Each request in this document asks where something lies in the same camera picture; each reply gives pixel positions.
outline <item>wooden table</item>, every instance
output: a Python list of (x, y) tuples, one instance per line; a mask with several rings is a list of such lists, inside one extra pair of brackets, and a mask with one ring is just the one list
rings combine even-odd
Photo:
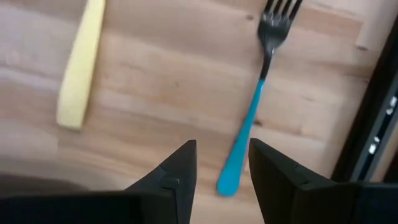
[[(373, 4), (382, 5), (305, 2), (272, 63), (252, 137), (331, 175), (388, 34), (367, 41)], [(55, 112), (84, 5), (0, 1), (0, 170), (123, 189), (196, 139), (192, 223), (262, 223), (247, 167), (234, 198), (217, 196), (215, 184), (261, 69), (265, 0), (108, 0), (77, 133), (59, 128)]]

